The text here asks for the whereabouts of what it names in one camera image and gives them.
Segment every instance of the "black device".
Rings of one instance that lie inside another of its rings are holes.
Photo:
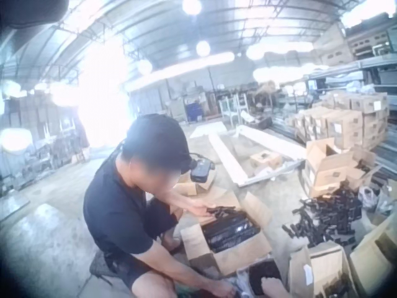
[[[208,158],[201,157],[199,160],[195,160],[195,165],[190,172],[190,179],[193,182],[205,183],[211,169],[215,169],[214,163]]]

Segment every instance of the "plastic bag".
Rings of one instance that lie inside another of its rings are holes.
[[[356,93],[361,89],[360,81],[353,81],[346,85],[346,91],[350,93]]]
[[[375,210],[376,214],[381,214],[384,216],[389,216],[393,209],[395,208],[396,200],[387,194],[384,191],[380,191],[378,197],[377,209]]]
[[[362,202],[362,207],[365,210],[373,212],[377,208],[378,197],[367,186],[360,186],[359,200]]]
[[[360,92],[363,94],[374,94],[375,88],[373,87],[373,84],[365,85],[362,86]]]

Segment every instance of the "man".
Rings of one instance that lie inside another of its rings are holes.
[[[234,297],[230,283],[205,278],[170,254],[180,245],[172,234],[183,210],[205,216],[213,207],[172,191],[191,161],[179,124],[164,115],[146,115],[134,121],[121,153],[108,158],[86,191],[88,229],[137,297],[176,297],[173,280],[217,297]],[[145,192],[155,198],[147,202]]]

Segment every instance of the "pile of black plastic parts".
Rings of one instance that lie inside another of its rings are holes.
[[[356,193],[342,186],[333,194],[300,202],[303,207],[292,211],[300,215],[299,222],[290,228],[282,226],[291,238],[307,237],[309,248],[329,240],[342,246],[355,243],[351,224],[362,216],[362,203]],[[313,219],[317,219],[318,224],[314,224]]]

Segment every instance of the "man's hand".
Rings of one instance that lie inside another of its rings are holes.
[[[209,203],[205,202],[204,200],[201,199],[190,199],[190,207],[187,208],[187,210],[199,217],[202,216],[212,216],[207,212],[207,208],[215,208],[216,205],[214,203]]]
[[[212,281],[207,291],[221,298],[234,298],[236,294],[236,289],[227,281]]]

